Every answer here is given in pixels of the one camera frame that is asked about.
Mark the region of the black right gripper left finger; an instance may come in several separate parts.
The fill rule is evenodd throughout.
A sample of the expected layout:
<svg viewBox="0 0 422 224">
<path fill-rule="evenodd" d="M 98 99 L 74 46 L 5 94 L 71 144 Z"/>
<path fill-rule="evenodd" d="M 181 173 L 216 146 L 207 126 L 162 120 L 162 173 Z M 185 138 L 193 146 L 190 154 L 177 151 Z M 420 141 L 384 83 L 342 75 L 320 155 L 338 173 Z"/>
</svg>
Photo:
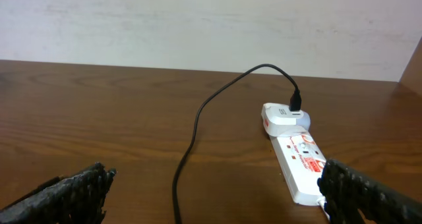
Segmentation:
<svg viewBox="0 0 422 224">
<path fill-rule="evenodd" d="M 116 169 L 100 162 L 69 176 L 54 177 L 1 209 L 2 224 L 100 224 Z"/>
</svg>

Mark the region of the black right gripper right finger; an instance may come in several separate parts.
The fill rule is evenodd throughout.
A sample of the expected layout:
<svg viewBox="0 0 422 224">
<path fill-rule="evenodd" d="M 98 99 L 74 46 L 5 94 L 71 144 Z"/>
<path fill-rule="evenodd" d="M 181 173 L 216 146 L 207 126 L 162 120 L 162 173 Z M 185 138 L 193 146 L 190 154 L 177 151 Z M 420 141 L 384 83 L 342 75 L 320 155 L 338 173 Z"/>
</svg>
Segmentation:
<svg viewBox="0 0 422 224">
<path fill-rule="evenodd" d="M 317 181 L 331 223 L 421 224 L 421 203 L 329 159 Z"/>
</svg>

